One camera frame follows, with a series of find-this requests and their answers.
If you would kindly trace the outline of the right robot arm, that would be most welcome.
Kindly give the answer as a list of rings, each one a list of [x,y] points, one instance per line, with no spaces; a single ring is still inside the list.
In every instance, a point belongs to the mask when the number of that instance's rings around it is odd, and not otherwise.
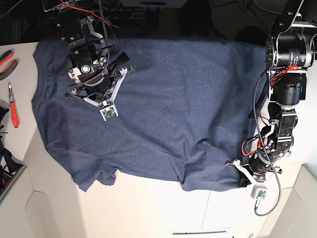
[[[121,53],[114,61],[111,53],[116,37],[109,36],[115,27],[103,13],[100,0],[44,0],[44,11],[58,12],[57,35],[69,46],[67,73],[74,85],[67,89],[67,98],[108,100],[114,93],[120,65],[129,61]]]

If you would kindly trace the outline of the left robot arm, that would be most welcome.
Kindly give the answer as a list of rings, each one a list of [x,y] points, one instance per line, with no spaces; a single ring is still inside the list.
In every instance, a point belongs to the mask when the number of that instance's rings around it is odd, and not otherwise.
[[[317,59],[317,2],[289,0],[266,40],[266,76],[259,110],[269,96],[269,125],[261,129],[255,152],[243,163],[257,182],[264,182],[271,164],[290,155],[298,117],[295,106],[306,97],[307,70]]]

